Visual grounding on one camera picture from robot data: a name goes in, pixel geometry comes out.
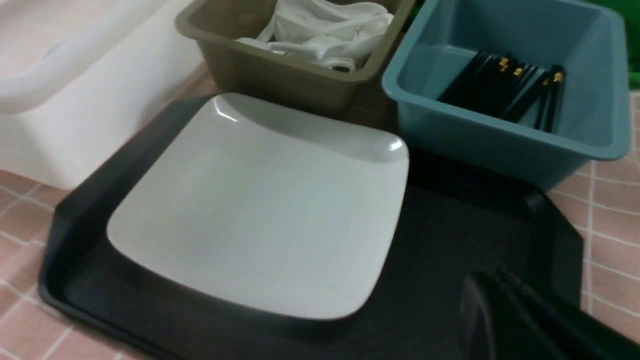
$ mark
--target black tray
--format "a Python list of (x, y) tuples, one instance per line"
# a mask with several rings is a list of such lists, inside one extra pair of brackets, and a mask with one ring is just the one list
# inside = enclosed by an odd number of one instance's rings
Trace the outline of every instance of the black tray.
[(206, 98), (176, 102), (56, 208), (46, 303), (162, 359), (459, 359), (463, 278), (506, 266), (579, 305), (582, 238), (532, 186), (410, 151), (396, 235), (355, 315), (311, 322), (212, 299), (120, 255), (111, 213)]

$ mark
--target blue plastic bin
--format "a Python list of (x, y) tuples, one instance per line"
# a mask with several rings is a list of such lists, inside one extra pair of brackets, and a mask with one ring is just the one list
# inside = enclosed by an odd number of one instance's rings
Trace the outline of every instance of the blue plastic bin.
[[(478, 51), (567, 71), (553, 132), (436, 101)], [(572, 0), (427, 0), (383, 76), (402, 137), (450, 158), (549, 190), (630, 142), (623, 20)]]

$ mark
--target olive plastic bin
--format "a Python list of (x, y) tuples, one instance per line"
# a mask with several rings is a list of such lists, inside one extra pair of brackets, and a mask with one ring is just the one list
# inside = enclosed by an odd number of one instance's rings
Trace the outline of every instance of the olive plastic bin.
[[(276, 0), (196, 0), (177, 17), (178, 31), (195, 39), (216, 84), (291, 108), (338, 115), (358, 85), (375, 77), (394, 45), (415, 0), (372, 0), (395, 15), (365, 65), (347, 74), (234, 41), (255, 38), (269, 22)], [(334, 0), (349, 4), (358, 0)]]
[[(567, 78), (552, 133), (436, 99), (478, 51), (513, 53)], [(412, 145), (548, 190), (588, 160), (629, 147), (627, 52), (613, 11), (572, 0), (427, 0), (383, 76)]]

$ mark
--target tile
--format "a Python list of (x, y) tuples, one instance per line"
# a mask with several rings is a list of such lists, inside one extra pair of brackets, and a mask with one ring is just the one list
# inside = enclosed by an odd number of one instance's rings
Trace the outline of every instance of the tile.
[(579, 168), (576, 173), (591, 176), (591, 167), (593, 166), (593, 161), (589, 161), (584, 164), (581, 168)]
[(6, 285), (0, 284), (0, 318), (19, 300), (20, 297), (15, 292)]
[(591, 260), (625, 274), (640, 278), (640, 247), (592, 235)]
[(640, 214), (640, 185), (610, 183), (596, 180), (593, 202), (608, 208)]
[(587, 202), (555, 192), (550, 193), (548, 196), (569, 222), (580, 227), (588, 227), (589, 204)]
[(22, 301), (0, 323), (0, 347), (21, 359), (41, 359), (66, 328), (62, 320), (35, 304)]
[(640, 316), (634, 316), (593, 299), (593, 317), (636, 343), (640, 343)]
[(601, 179), (627, 181), (640, 184), (640, 168), (628, 158), (602, 161), (595, 164), (596, 176)]
[(0, 213), (6, 210), (11, 204), (13, 204), (18, 198), (12, 194), (0, 189)]
[(591, 265), (592, 294), (640, 313), (640, 281)]
[(582, 291), (591, 292), (591, 287), (589, 286), (589, 263), (585, 261), (582, 262)]
[(54, 208), (67, 196), (68, 193), (69, 191), (67, 190), (60, 190), (52, 186), (42, 184), (31, 195), (29, 195), (29, 197)]
[(210, 83), (208, 81), (199, 81), (194, 84), (191, 88), (186, 90), (186, 94), (189, 96), (205, 96), (211, 94), (217, 94), (220, 90), (218, 86), (214, 83)]
[(585, 313), (589, 312), (589, 295), (582, 294), (580, 297), (580, 308)]
[(34, 180), (27, 179), (20, 175), (13, 174), (4, 170), (0, 170), (0, 186), (7, 188), (21, 195), (28, 193), (38, 183)]
[(22, 245), (17, 242), (0, 235), (0, 268), (2, 268), (21, 247)]
[(593, 230), (596, 233), (640, 245), (640, 215), (594, 206)]
[(29, 239), (38, 243), (46, 244), (49, 241), (49, 230), (51, 229), (51, 221), (46, 223), (38, 232)]
[(42, 246), (33, 243), (23, 245), (11, 260), (0, 268), (0, 279), (23, 293), (27, 292), (38, 280), (43, 255)]
[(353, 105), (384, 115), (393, 105), (393, 100), (383, 93), (361, 86), (353, 99)]
[(0, 216), (0, 230), (29, 241), (53, 217), (53, 212), (30, 201), (21, 200)]
[(573, 195), (582, 200), (589, 200), (589, 191), (591, 189), (591, 178), (580, 174), (574, 174), (567, 177), (554, 190)]
[(383, 127), (385, 118), (383, 115), (374, 113), (367, 109), (358, 108), (352, 106), (348, 108), (340, 117), (339, 120), (344, 122), (350, 122), (352, 124), (374, 127), (380, 129)]
[(47, 360), (112, 360), (119, 346), (98, 334), (75, 328)]

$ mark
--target plate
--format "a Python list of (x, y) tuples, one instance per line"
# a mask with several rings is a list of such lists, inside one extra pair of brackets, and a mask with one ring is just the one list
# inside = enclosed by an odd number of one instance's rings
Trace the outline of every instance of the plate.
[(141, 266), (212, 297), (343, 318), (378, 280), (408, 167), (396, 135), (218, 95), (120, 203), (107, 234)]

